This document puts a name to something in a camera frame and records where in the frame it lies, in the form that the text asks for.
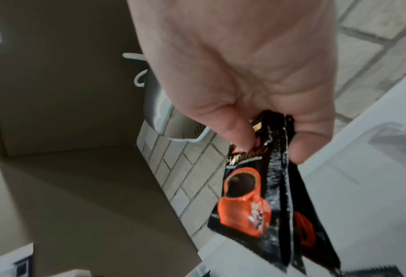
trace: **dark brown surface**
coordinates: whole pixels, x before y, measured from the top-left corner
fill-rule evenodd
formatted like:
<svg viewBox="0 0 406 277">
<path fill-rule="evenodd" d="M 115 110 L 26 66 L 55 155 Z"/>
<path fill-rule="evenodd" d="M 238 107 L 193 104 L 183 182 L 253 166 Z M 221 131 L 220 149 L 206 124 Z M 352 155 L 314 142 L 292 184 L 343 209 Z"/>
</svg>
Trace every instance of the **dark brown surface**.
<svg viewBox="0 0 406 277">
<path fill-rule="evenodd" d="M 0 160 L 0 255 L 34 242 L 36 277 L 183 277 L 197 252 L 136 147 Z"/>
<path fill-rule="evenodd" d="M 125 0 L 0 0 L 0 126 L 9 155 L 136 142 L 146 66 Z"/>
</svg>

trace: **human hand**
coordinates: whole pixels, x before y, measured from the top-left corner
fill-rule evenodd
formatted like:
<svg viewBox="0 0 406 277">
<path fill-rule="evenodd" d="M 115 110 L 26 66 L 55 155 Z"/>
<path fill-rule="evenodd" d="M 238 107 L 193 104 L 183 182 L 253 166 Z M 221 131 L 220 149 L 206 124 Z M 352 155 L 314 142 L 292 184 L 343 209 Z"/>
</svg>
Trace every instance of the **human hand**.
<svg viewBox="0 0 406 277">
<path fill-rule="evenodd" d="M 244 150 L 261 111 L 292 115 L 300 164 L 333 136 L 333 0 L 128 0 L 174 106 Z"/>
</svg>

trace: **palm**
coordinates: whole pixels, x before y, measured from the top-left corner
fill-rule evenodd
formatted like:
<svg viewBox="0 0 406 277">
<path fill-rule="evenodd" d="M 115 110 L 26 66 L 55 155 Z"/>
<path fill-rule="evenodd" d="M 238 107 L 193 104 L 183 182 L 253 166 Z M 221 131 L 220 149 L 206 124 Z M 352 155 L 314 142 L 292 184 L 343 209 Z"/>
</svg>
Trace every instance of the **palm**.
<svg viewBox="0 0 406 277">
<path fill-rule="evenodd" d="M 129 1 L 144 54 L 183 113 L 243 148 L 254 139 L 248 119 L 293 115 L 297 163 L 330 140 L 332 1 Z"/>
</svg>

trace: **instant coffee packet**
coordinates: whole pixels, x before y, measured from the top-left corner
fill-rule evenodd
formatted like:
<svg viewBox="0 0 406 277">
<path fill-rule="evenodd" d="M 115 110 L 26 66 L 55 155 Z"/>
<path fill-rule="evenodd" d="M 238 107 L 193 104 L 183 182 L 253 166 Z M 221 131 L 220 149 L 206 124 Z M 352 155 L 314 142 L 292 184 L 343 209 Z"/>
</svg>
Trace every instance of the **instant coffee packet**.
<svg viewBox="0 0 406 277">
<path fill-rule="evenodd" d="M 208 227 L 286 272 L 294 255 L 287 117 L 266 111 L 252 122 L 255 146 L 230 145 L 222 198 Z"/>
<path fill-rule="evenodd" d="M 294 136 L 294 120 L 290 116 L 266 111 L 252 122 L 256 133 L 255 146 L 248 153 L 234 145 L 229 148 L 222 186 L 222 198 L 215 205 L 208 227 L 235 240 L 244 247 L 286 272 L 289 264 L 305 272 L 301 254 L 330 269 L 339 268 L 339 260 L 327 263 L 322 255 L 335 253 L 323 247 L 331 246 L 317 216 L 313 222 L 314 236 L 299 214 L 315 215 L 309 203 L 298 203 L 307 198 L 297 166 L 288 160 L 288 144 Z M 297 187 L 300 193 L 292 193 Z M 311 208 L 312 213 L 304 211 Z"/>
</svg>

